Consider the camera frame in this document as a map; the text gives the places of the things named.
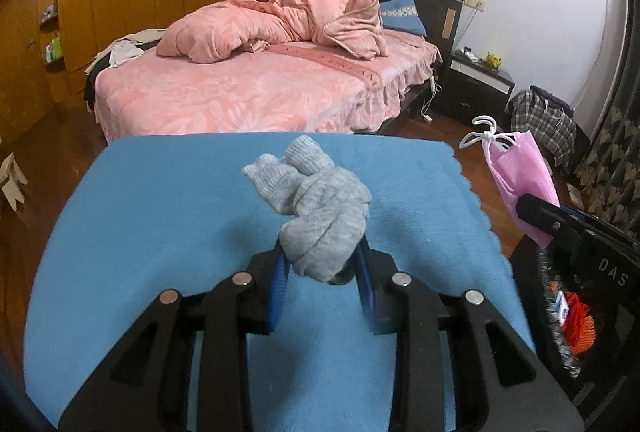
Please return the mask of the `grey knotted sock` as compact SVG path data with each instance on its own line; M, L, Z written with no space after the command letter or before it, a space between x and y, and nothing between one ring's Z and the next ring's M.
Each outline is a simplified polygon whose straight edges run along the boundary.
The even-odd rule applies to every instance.
M279 230L294 273L329 285L354 277L352 255L366 233L372 196L316 140L295 138L282 159L264 153L242 168L258 196L288 217Z

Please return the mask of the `blue pillow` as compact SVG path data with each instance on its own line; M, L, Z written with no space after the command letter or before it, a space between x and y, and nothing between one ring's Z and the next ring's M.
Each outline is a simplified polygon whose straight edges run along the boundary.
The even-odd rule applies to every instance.
M426 28L421 21L414 0L388 0L381 4L384 28L426 37Z

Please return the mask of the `pink crumpled duvet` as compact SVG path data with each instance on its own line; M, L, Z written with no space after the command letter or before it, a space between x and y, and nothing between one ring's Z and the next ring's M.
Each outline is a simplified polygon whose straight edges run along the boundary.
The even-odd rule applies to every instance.
M308 42L338 47L361 60L385 57L378 0L224 0L174 22L156 48L160 57L215 63L238 49Z

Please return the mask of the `black bedside table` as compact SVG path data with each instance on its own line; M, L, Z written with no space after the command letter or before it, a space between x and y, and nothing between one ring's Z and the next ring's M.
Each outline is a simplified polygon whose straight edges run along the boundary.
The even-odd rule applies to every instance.
M474 63L458 52L447 58L438 84L442 90L436 95L434 110L466 126L479 115L502 122L515 87L506 71L491 70L485 62Z

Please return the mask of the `black lined trash bin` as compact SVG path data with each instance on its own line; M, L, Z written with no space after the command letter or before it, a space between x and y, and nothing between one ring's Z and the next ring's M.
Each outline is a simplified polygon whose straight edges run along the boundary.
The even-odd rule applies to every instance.
M591 231L510 262L536 352L588 431L639 427L639 263Z

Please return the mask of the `clothes pile on bed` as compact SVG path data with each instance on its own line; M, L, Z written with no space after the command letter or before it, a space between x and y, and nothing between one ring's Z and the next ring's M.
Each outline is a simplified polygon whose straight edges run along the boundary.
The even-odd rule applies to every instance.
M93 62L85 69L85 74L89 75L104 57L107 58L109 66L120 66L123 63L137 59L144 53L142 48L144 44L159 42L165 32L166 28L146 28L114 40L107 48L96 54Z

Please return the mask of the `telephone on nightstand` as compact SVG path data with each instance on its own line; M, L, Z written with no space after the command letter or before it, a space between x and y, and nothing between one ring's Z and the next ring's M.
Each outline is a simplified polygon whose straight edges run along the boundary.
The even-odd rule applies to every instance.
M469 47L462 47L459 48L457 50L457 54L460 54L461 57L465 58L466 60L469 60L473 63L477 63L480 62L480 58L477 57L476 54L474 54L474 52L472 51L471 48Z

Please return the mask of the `orange net bag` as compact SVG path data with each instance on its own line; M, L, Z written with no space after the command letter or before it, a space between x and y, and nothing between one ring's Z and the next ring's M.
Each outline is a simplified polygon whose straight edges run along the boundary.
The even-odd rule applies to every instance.
M596 342L596 324L590 314L588 304L582 302L576 293L565 296L568 313L562 329L570 352L575 356L587 353Z

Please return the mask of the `yellow toy on nightstand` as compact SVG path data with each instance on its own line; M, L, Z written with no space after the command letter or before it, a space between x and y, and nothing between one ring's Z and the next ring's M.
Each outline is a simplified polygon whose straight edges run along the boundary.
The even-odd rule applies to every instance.
M498 70L502 65L502 58L498 54L488 54L483 61L493 70Z

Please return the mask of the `grey patterned curtain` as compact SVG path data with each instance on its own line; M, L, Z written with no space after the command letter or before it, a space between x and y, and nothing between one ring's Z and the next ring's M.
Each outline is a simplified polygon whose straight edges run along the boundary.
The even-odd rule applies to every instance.
M587 212L639 236L639 0L606 0L597 63L613 70L612 88L577 167Z

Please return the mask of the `plaid cloth covered chair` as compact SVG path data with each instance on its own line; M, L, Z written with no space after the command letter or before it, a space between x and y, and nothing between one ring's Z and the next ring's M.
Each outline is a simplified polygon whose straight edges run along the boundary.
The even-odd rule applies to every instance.
M530 86L508 103L512 132L530 132L553 157L553 165L568 172L575 151L577 125L567 105L543 89Z

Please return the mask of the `bed with pink sheet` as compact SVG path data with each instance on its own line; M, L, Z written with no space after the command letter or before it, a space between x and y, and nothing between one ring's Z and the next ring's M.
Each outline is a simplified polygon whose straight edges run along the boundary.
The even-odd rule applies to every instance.
M308 42L238 49L215 63L160 57L157 45L101 71L93 112L105 138L234 132L374 132L440 60L421 36L386 30L361 60Z

